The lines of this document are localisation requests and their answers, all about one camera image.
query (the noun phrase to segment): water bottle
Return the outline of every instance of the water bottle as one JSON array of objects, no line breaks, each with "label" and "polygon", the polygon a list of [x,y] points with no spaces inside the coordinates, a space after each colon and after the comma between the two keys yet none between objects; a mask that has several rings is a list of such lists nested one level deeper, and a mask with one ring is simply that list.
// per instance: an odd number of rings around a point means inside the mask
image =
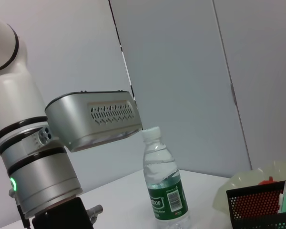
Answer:
[{"label": "water bottle", "polygon": [[160,229],[189,229],[190,213],[175,159],[161,142],[159,127],[142,131],[144,177]]}]

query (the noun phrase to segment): pen holder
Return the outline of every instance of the pen holder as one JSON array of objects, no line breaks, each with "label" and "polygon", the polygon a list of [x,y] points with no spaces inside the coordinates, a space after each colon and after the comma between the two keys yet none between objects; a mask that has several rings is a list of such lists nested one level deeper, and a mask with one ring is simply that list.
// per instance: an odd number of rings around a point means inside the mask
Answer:
[{"label": "pen holder", "polygon": [[228,190],[233,229],[286,229],[286,213],[278,214],[285,181]]}]

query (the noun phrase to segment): white wall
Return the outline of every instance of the white wall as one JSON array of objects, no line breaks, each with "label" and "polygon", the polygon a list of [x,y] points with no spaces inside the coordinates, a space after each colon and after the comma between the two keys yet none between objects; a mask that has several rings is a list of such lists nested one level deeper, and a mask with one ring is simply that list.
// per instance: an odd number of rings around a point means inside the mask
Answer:
[{"label": "white wall", "polygon": [[249,170],[212,1],[111,3],[143,127],[161,127],[182,169]]},{"label": "white wall", "polygon": [[253,168],[286,160],[286,0],[215,0]]},{"label": "white wall", "polygon": [[[74,91],[130,90],[108,1],[0,0],[0,17],[25,40],[46,103]],[[143,143],[136,134],[69,156],[88,191],[141,169]],[[0,158],[0,227],[19,219],[10,188]]]}]

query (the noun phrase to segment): white table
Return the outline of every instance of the white table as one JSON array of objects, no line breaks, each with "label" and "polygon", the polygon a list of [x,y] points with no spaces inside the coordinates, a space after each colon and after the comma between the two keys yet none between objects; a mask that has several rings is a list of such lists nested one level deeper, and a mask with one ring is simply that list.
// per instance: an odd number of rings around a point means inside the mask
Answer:
[{"label": "white table", "polygon": [[[230,218],[212,208],[217,189],[227,178],[180,171],[194,229],[231,229]],[[95,229],[156,229],[143,171],[81,195],[86,209],[101,204]],[[23,229],[21,221],[2,229]]]}]

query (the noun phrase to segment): white robotic arm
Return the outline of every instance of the white robotic arm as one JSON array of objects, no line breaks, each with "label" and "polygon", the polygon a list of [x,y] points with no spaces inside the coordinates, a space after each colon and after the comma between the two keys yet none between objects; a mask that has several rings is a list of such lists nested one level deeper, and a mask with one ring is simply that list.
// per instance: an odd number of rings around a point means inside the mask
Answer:
[{"label": "white robotic arm", "polygon": [[70,93],[45,106],[26,62],[24,42],[0,20],[0,155],[12,196],[35,229],[90,229],[93,211],[76,198],[82,189],[64,146],[75,152],[136,133],[136,104],[117,91]]}]

